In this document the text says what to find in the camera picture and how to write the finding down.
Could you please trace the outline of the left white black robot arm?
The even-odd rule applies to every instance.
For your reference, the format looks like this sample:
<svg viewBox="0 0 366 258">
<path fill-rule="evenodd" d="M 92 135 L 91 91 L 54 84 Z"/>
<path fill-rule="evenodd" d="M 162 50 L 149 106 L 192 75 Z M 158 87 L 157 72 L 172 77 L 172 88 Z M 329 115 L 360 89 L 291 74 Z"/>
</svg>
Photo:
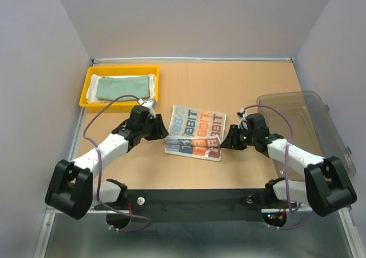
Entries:
<svg viewBox="0 0 366 258">
<path fill-rule="evenodd" d="M 130 116 L 100 144 L 71 161 L 59 161 L 52 174 L 45 203 L 79 220 L 96 205 L 123 208 L 127 203 L 127 186 L 114 179 L 99 181 L 104 167 L 127 154 L 142 139 L 160 140 L 168 136 L 162 115 L 145 106 L 135 106 Z"/>
</svg>

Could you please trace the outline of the white terry towel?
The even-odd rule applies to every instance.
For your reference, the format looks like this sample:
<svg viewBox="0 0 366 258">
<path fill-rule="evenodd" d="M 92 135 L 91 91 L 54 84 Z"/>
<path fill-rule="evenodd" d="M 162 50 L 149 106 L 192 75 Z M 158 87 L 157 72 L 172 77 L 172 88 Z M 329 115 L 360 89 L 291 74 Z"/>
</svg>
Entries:
<svg viewBox="0 0 366 258">
<path fill-rule="evenodd" d="M 98 76 L 93 74 L 86 92 L 88 104 L 108 103 L 123 95 L 118 102 L 154 99 L 157 93 L 157 76 L 155 74 L 142 76 Z"/>
</svg>

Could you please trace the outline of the orange and green printed towel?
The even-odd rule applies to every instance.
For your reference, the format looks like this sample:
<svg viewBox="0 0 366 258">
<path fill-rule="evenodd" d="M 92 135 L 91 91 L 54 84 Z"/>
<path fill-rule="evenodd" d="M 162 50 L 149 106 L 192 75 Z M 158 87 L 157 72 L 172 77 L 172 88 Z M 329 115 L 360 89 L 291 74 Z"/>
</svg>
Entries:
<svg viewBox="0 0 366 258">
<path fill-rule="evenodd" d="M 226 114 L 175 105 L 164 153 L 219 162 Z"/>
</svg>

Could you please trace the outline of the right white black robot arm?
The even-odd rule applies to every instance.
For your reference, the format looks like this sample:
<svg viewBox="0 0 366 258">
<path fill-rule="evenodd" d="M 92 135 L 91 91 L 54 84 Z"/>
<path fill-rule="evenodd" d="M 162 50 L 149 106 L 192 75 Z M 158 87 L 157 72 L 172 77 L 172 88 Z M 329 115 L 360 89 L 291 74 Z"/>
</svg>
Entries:
<svg viewBox="0 0 366 258">
<path fill-rule="evenodd" d="M 303 177 L 303 181 L 291 181 L 285 175 L 266 183 L 263 193 L 266 205 L 275 207 L 289 201 L 309 206 L 315 214 L 325 217 L 356 202 L 356 191 L 339 158 L 309 153 L 283 136 L 272 134 L 260 113 L 244 115 L 240 125 L 231 125 L 220 145 L 232 150 L 244 150 L 248 146 Z"/>
</svg>

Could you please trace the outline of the light teal towel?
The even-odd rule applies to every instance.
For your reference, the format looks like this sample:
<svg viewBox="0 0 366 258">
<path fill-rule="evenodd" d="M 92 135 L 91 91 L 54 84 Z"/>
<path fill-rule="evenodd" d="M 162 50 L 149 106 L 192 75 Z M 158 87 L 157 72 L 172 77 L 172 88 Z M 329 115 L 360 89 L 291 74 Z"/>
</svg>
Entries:
<svg viewBox="0 0 366 258">
<path fill-rule="evenodd" d="M 112 101 L 124 95 L 148 98 L 150 96 L 149 82 L 149 76 L 102 77 L 98 80 L 96 98 L 104 101 Z"/>
</svg>

